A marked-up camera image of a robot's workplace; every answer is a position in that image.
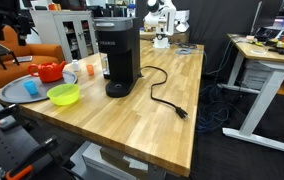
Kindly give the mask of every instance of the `wooden table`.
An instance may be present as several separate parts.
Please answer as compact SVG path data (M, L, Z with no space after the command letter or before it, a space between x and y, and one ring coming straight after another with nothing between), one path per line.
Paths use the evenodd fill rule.
M260 47L246 42L241 42L238 37L233 35L229 35L229 37L231 38L231 41L235 43L239 52L233 65L228 83L222 84L221 86L237 91L240 89L245 92L257 93L258 96L240 130L223 128L223 133L230 137L284 151L284 143L253 134L254 129L260 122L263 114L269 107L284 80L284 55L278 54L277 52L270 52L268 51L268 47ZM235 79L239 73L244 58L256 61L271 68L270 76L264 83L261 91L234 86Z
M105 93L99 55L80 61L76 72L80 99L69 106L56 106L50 100L21 104L21 109L37 118L82 135L102 146L108 146L177 175L189 176L195 118L203 54L175 54L178 49L154 49L149 41L141 41L141 67L164 69L169 77L154 96L170 101L186 110L190 119L178 117L174 109L150 98L151 85L164 80L162 72L143 69L131 94L111 98ZM88 76L85 66L92 64L95 75Z

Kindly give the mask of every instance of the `black curtain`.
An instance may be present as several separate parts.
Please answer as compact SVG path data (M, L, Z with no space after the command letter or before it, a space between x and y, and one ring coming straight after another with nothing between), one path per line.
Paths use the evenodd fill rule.
M229 42L228 33L248 34L260 0L172 0L177 10L190 10L191 43L205 45L207 54L207 72L219 68L224 51ZM138 16L142 19L148 13L147 0L137 0ZM228 76L234 62L234 54L230 62L220 72Z

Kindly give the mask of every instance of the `green bowl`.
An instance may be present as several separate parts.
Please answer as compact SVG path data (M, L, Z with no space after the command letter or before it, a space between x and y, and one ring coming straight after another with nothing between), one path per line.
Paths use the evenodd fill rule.
M62 84L51 88L47 96L56 105L69 105L80 97L80 87L77 84Z

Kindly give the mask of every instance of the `coffee maker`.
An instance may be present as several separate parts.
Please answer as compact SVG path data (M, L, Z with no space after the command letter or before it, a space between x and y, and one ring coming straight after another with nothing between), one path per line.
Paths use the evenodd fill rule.
M110 82L106 94L124 97L141 77L138 18L101 17L94 22L99 51L107 54Z

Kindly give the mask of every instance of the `black power cord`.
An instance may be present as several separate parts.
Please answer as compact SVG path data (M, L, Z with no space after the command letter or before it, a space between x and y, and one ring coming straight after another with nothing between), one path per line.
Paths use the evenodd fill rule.
M159 71L162 71L165 74L165 80L164 81L152 84L152 86L151 86L151 99L172 106L175 109L175 112L179 115L180 118L182 118L182 119L189 118L188 113L185 110L183 110L181 107L178 107L178 106L176 106L173 103L170 103L168 101L165 101L165 100L162 100L162 99L159 99L159 98L155 98L153 96L153 87L164 84L166 82L166 80L168 79L168 73L166 71L164 71L163 69L155 67L155 66L145 66L145 67L141 68L141 70L145 69L145 68L157 69Z

